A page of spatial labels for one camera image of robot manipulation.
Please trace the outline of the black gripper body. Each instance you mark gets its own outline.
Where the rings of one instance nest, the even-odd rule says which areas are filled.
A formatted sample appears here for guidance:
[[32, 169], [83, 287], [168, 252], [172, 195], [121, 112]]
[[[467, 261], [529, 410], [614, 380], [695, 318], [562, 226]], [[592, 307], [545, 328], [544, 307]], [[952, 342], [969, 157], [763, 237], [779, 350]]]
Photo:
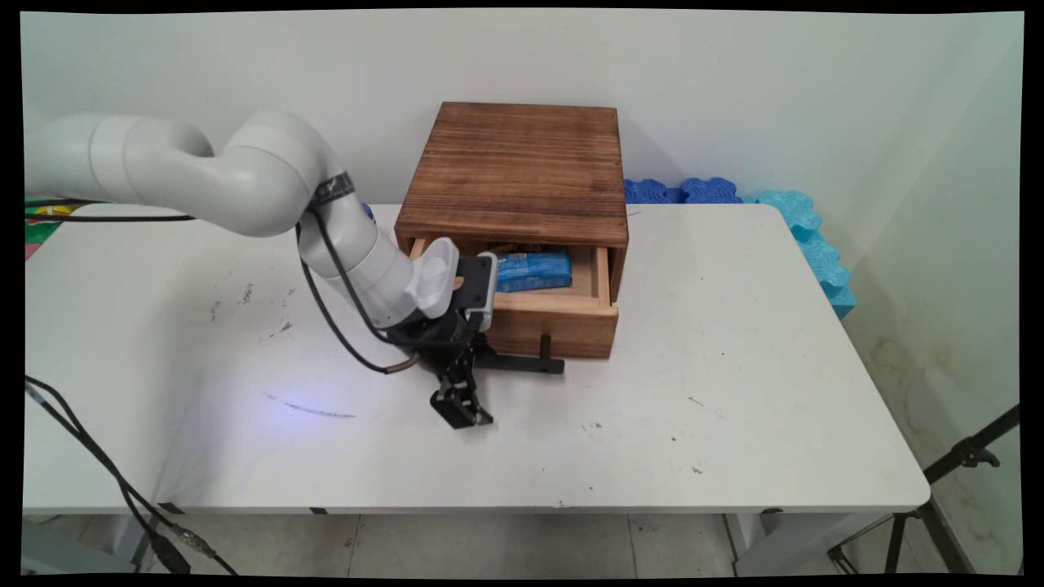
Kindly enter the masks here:
[[410, 322], [388, 328], [387, 338], [420, 356], [421, 367], [436, 378], [464, 382], [472, 376], [474, 338], [484, 326], [484, 316], [451, 311], [436, 319], [420, 319], [416, 312]]

